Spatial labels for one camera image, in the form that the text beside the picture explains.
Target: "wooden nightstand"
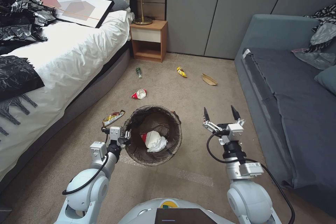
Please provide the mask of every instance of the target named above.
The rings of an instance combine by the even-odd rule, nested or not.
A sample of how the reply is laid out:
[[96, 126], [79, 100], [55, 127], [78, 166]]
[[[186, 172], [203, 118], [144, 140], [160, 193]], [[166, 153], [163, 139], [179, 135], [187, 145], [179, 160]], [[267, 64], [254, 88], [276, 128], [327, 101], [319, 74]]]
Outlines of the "wooden nightstand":
[[131, 24], [134, 58], [162, 62], [167, 52], [167, 21], [150, 25]]

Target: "abstract artwork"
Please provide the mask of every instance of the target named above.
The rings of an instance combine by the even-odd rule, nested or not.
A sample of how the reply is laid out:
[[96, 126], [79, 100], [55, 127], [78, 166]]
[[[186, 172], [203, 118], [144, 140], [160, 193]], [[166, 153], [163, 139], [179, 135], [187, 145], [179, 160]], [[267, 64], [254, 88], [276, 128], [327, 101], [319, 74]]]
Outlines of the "abstract artwork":
[[40, 0], [54, 7], [56, 17], [62, 21], [99, 28], [114, 2], [111, 0]]

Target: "white duvet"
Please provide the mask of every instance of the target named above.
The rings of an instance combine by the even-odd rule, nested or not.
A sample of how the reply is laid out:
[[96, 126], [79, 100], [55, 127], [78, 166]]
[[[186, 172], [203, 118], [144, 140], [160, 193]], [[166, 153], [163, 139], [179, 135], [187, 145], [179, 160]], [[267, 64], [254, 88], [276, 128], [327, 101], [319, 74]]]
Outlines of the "white duvet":
[[51, 125], [64, 115], [65, 108], [99, 73], [103, 65], [129, 38], [133, 13], [124, 10], [111, 12], [98, 29], [75, 23], [57, 22], [43, 28], [46, 42], [18, 48], [9, 55], [28, 58], [45, 87], [27, 93], [38, 104], [30, 111], [10, 107], [10, 113], [20, 125], [0, 117], [0, 180], [11, 170], [20, 155]]

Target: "carpet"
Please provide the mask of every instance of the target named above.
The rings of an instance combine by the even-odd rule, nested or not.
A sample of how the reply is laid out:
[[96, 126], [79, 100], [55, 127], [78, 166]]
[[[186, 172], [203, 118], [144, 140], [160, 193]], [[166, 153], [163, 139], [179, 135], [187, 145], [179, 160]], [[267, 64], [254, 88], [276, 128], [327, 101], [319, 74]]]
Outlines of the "carpet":
[[[188, 78], [176, 72], [181, 66]], [[142, 69], [138, 79], [136, 67]], [[217, 82], [209, 86], [205, 73]], [[142, 100], [131, 98], [138, 89], [146, 89]], [[265, 163], [234, 61], [190, 55], [167, 54], [163, 63], [131, 60], [116, 85], [96, 104], [61, 129], [28, 162], [0, 196], [13, 212], [5, 224], [54, 223], [65, 197], [68, 182], [91, 163], [89, 146], [104, 141], [102, 119], [112, 112], [126, 111], [114, 125], [123, 126], [132, 112], [144, 105], [157, 104], [174, 110], [182, 122], [182, 145], [167, 163], [144, 167], [123, 150], [110, 180], [108, 194], [100, 210], [98, 223], [115, 224], [135, 205], [159, 197], [180, 198], [197, 203], [237, 223], [226, 193], [229, 179], [225, 165], [208, 154], [210, 132], [203, 126], [203, 107], [211, 121], [233, 122], [230, 105], [246, 119], [241, 146], [248, 158]], [[216, 140], [210, 143], [219, 158], [223, 149]], [[269, 193], [273, 207], [283, 223], [290, 218], [284, 199], [267, 174], [254, 180]], [[335, 219], [286, 191], [296, 212], [295, 223], [335, 223]]]

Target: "sofa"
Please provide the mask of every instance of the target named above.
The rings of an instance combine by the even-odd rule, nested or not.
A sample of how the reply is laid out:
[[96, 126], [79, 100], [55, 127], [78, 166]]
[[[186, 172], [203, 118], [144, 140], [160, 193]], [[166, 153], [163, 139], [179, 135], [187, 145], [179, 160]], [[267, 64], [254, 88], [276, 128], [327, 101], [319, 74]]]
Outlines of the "sofa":
[[[269, 170], [283, 187], [336, 217], [336, 96], [314, 80], [321, 70], [291, 52], [308, 46], [318, 24], [254, 15], [234, 61]], [[326, 52], [335, 53], [336, 44]]]

